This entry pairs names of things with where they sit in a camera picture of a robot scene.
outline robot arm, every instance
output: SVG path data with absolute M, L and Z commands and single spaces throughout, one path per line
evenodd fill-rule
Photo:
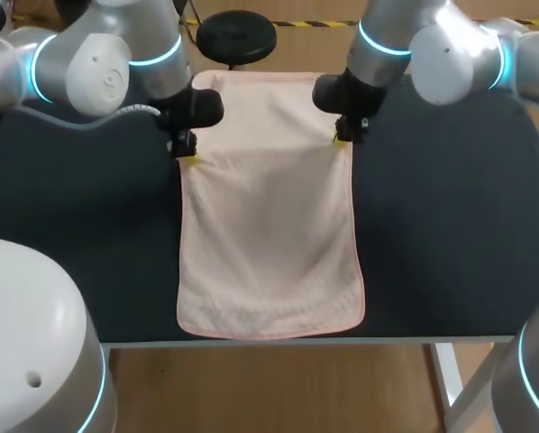
M 191 87 L 179 17 L 170 0 L 94 0 L 59 34 L 25 27 L 0 37 L 0 113 L 30 99 L 110 115 L 130 71 L 169 132 L 177 156 L 195 150 L 192 128 L 218 123 L 219 94 Z
M 338 135 L 359 141 L 408 64 L 417 93 L 435 105 L 493 89 L 539 103 L 539 32 L 508 19 L 474 23 L 451 0 L 372 0 L 344 73 L 316 81 L 315 105 L 342 115 Z

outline black tabletop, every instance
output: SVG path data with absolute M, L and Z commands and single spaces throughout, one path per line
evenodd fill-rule
M 104 342 L 195 339 L 175 317 L 166 141 L 146 115 L 78 133 L 11 113 L 1 127 L 0 238 L 63 266 Z M 353 201 L 366 318 L 337 336 L 509 336 L 539 302 L 539 136 L 510 98 L 438 108 L 391 89 L 354 148 Z

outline stool seat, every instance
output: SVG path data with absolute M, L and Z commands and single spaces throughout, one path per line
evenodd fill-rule
M 226 11 L 206 18 L 197 30 L 196 44 L 208 59 L 241 66 L 265 59 L 276 48 L 273 23 L 251 11 Z

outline towel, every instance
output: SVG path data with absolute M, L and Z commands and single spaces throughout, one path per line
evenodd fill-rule
M 315 108 L 312 73 L 207 71 L 224 120 L 179 161 L 178 323 L 246 340 L 355 327 L 365 312 L 352 210 L 352 145 Z

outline wooden floor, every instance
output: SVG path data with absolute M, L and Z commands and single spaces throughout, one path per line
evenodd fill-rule
M 116 433 L 433 433 L 423 351 L 402 346 L 126 350 Z
M 473 18 L 539 18 L 539 0 L 461 0 Z M 202 17 L 249 9 L 276 21 L 355 20 L 363 0 L 196 0 Z M 51 10 L 44 0 L 42 8 Z M 355 29 L 279 28 L 255 70 L 339 72 Z M 215 67 L 190 49 L 197 69 Z M 535 114 L 539 127 L 539 114 Z M 458 345 L 467 381 L 489 345 Z M 116 433 L 434 433 L 432 376 L 419 345 L 254 346 L 114 351 Z M 486 414 L 473 430 L 488 433 Z

